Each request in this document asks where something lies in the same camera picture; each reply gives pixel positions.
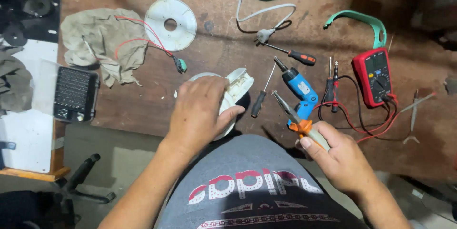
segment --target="wire connector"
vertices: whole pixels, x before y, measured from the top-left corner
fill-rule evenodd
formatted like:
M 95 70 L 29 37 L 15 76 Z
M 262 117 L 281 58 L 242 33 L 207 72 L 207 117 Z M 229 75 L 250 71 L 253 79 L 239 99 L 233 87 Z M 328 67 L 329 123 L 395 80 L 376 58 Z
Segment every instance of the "wire connector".
M 261 43 L 265 43 L 270 39 L 270 36 L 276 31 L 276 29 L 261 29 L 260 31 L 257 32 L 257 39 Z

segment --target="red multimeter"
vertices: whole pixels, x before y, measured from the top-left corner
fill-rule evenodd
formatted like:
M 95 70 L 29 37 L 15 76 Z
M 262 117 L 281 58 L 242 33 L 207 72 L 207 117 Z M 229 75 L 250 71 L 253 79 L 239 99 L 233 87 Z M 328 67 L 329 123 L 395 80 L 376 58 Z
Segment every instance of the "red multimeter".
M 382 98 L 392 93 L 387 49 L 380 47 L 357 55 L 352 59 L 352 68 L 365 105 L 374 108 L 384 104 Z

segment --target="wooden workbench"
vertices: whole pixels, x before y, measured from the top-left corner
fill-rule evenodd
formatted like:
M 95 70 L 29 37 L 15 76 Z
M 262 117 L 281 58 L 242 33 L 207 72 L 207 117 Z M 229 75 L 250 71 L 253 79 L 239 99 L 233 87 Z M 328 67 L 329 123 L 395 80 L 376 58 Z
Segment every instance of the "wooden workbench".
M 101 7 L 134 10 L 140 17 L 144 17 L 155 1 L 62 0 L 61 19 L 79 11 Z M 271 37 L 270 43 L 284 49 L 293 48 L 314 54 L 318 59 L 314 67 L 306 67 L 284 53 L 256 46 L 253 42 L 255 32 L 274 26 L 290 12 L 287 8 L 262 14 L 238 27 L 234 17 L 238 0 L 181 1 L 192 9 L 197 18 L 197 36 L 188 48 L 176 53 L 177 57 L 186 61 L 187 72 L 179 74 L 171 58 L 162 51 L 149 48 L 145 63 L 134 71 L 135 78 L 143 87 L 118 83 L 111 89 L 102 86 L 93 126 L 164 136 L 174 106 L 174 91 L 191 76 L 201 72 L 226 76 L 236 68 L 246 68 L 255 82 L 244 100 L 253 102 L 265 86 L 273 67 L 274 55 L 280 57 L 287 66 L 298 69 L 321 97 L 328 75 L 329 56 L 338 60 L 340 75 L 354 76 L 351 59 L 373 46 L 372 29 L 360 22 L 340 18 L 327 30 L 322 29 L 330 15 L 352 9 L 376 16 L 385 23 L 387 46 L 395 35 L 389 57 L 393 90 L 398 95 L 400 107 L 412 102 L 417 88 L 426 88 L 423 92 L 437 91 L 436 98 L 420 105 L 418 109 L 413 135 L 420 140 L 420 144 L 376 139 L 364 141 L 360 146 L 370 164 L 374 169 L 413 177 L 457 179 L 457 172 L 453 168 L 457 153 L 457 107 L 452 105 L 457 99 L 448 96 L 442 86 L 452 69 L 457 68 L 457 56 L 444 51 L 420 32 L 409 31 L 408 21 L 417 0 L 243 0 L 241 17 L 272 5 L 296 4 L 297 10 L 290 17 L 292 24 L 278 30 Z M 60 44 L 61 64 L 65 64 L 65 51 L 65 47 Z M 279 69 L 274 72 L 268 90 L 277 90 L 290 104 L 298 102 L 282 81 Z M 346 105 L 352 121 L 358 125 L 356 91 L 349 80 L 341 80 L 340 101 Z M 368 110 L 363 104 L 362 106 L 366 124 L 380 122 L 385 118 L 385 110 Z M 296 135 L 285 127 L 286 117 L 274 98 L 266 97 L 257 119 L 250 117 L 249 111 L 237 121 L 236 130 L 243 134 L 269 135 L 284 146 L 293 146 Z M 323 117 L 335 126 L 347 127 L 341 112 L 332 114 L 329 109 L 324 109 Z M 316 113 L 313 113 L 311 119 L 317 121 Z M 410 112 L 400 115 L 384 136 L 402 138 L 409 130 L 409 119 Z M 352 130 L 344 131 L 355 139 L 363 137 Z

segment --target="screwdriver bit set case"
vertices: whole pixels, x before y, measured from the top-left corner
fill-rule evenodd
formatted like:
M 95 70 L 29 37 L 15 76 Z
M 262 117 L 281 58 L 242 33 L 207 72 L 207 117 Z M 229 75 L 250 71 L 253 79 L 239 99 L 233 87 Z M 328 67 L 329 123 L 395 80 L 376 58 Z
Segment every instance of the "screwdriver bit set case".
M 100 78 L 96 72 L 59 67 L 54 95 L 54 117 L 65 122 L 94 119 Z

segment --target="teal plastic handle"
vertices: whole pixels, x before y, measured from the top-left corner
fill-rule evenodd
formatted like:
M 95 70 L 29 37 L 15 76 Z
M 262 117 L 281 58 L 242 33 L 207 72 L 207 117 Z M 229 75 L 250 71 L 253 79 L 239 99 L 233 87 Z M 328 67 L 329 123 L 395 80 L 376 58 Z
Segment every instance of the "teal plastic handle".
M 365 14 L 357 12 L 357 11 L 343 10 L 343 11 L 337 12 L 337 13 L 333 14 L 327 20 L 327 22 L 325 22 L 325 25 L 323 26 L 323 28 L 327 29 L 335 19 L 338 19 L 341 17 L 352 18 L 352 19 L 358 20 L 360 22 L 363 22 L 365 24 L 371 25 L 371 27 L 373 28 L 373 31 L 374 31 L 373 49 L 376 49 L 379 47 L 384 47 L 386 45 L 387 32 L 386 32 L 386 27 L 384 27 L 384 24 L 375 17 L 368 16 L 368 15 L 365 15 Z M 381 31 L 384 34 L 382 41 L 379 40 L 379 33 Z

